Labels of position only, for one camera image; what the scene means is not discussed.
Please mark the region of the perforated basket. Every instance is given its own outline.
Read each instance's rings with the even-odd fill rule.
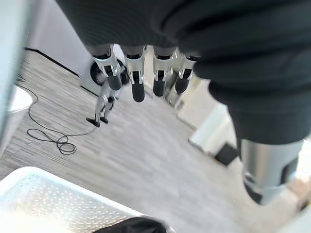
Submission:
[[[0,182],[0,210],[61,220],[73,233],[91,233],[142,215],[36,167],[17,169]]]

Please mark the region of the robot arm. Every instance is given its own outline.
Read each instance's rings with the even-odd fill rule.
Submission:
[[[93,55],[105,44],[122,46],[136,101],[144,98],[143,46],[161,48],[158,95],[169,67],[158,50],[192,54],[183,57],[177,91],[196,62],[196,75],[211,79],[210,93],[228,106],[250,197],[266,204],[279,192],[311,130],[310,1],[57,1]]]

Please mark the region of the black cable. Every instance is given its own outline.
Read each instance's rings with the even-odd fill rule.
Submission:
[[[22,83],[26,82],[26,79],[22,75],[17,74],[17,76],[18,76],[17,81],[22,82]]]
[[[89,131],[89,132],[86,132],[86,133],[82,133],[82,134],[64,134],[64,133],[62,133],[62,132],[60,132],[60,131],[50,129],[50,128],[48,128],[48,127],[46,127],[46,126],[40,124],[40,123],[39,123],[38,121],[36,121],[36,120],[32,117],[32,115],[31,115],[31,109],[32,109],[32,107],[33,107],[35,104],[37,104],[37,103],[39,102],[39,97],[38,97],[38,95],[37,95],[35,92],[33,92],[32,90],[30,90],[30,89],[28,89],[28,88],[26,88],[26,87],[24,87],[24,86],[21,86],[21,85],[19,85],[19,84],[16,84],[16,86],[19,86],[19,87],[21,87],[21,88],[23,88],[23,89],[26,89],[26,90],[30,91],[30,92],[35,96],[35,101],[31,104],[30,108],[28,109],[28,116],[29,116],[29,118],[30,118],[34,123],[36,123],[37,125],[43,127],[44,129],[47,129],[47,130],[49,130],[49,131],[58,133],[58,134],[60,134],[60,135],[62,135],[62,136],[61,136],[60,138],[58,138],[57,140],[54,140],[54,139],[52,139],[50,136],[48,136],[44,131],[39,130],[39,129],[35,129],[35,128],[28,129],[28,130],[27,130],[27,134],[28,134],[30,137],[32,137],[32,138],[34,138],[34,139],[36,139],[36,140],[38,140],[38,141],[53,142],[53,143],[55,143],[56,146],[57,146],[57,148],[59,149],[59,152],[60,152],[61,154],[64,154],[64,155],[71,155],[71,154],[74,154],[74,153],[77,151],[77,147],[76,147],[73,143],[68,142],[68,141],[69,141],[69,137],[74,137],[74,136],[85,136],[85,135],[88,135],[88,134],[94,132],[94,131],[97,129],[97,127],[95,127],[93,130],[91,130],[91,131]],[[34,132],[34,131],[37,131],[37,132],[43,134],[43,136],[46,137],[47,139],[42,139],[42,138],[35,137],[35,136],[31,133],[31,132]],[[66,145],[66,146],[70,146],[71,149],[70,149],[70,150],[64,149],[63,146],[65,146],[65,145]]]

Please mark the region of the black cloth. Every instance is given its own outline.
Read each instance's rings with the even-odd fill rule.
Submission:
[[[94,233],[166,233],[165,226],[145,217],[133,217]]]
[[[194,72],[211,80],[238,139],[287,144],[310,133],[311,0],[57,2],[91,53],[118,43],[200,55]]]

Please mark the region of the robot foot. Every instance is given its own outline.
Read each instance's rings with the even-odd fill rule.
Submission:
[[[101,125],[99,122],[96,122],[96,120],[94,120],[94,119],[86,118],[86,120],[87,120],[89,123],[95,125],[96,127],[100,127],[100,125]]]
[[[109,120],[107,120],[105,117],[101,117],[100,120],[104,122],[105,124],[108,124]]]

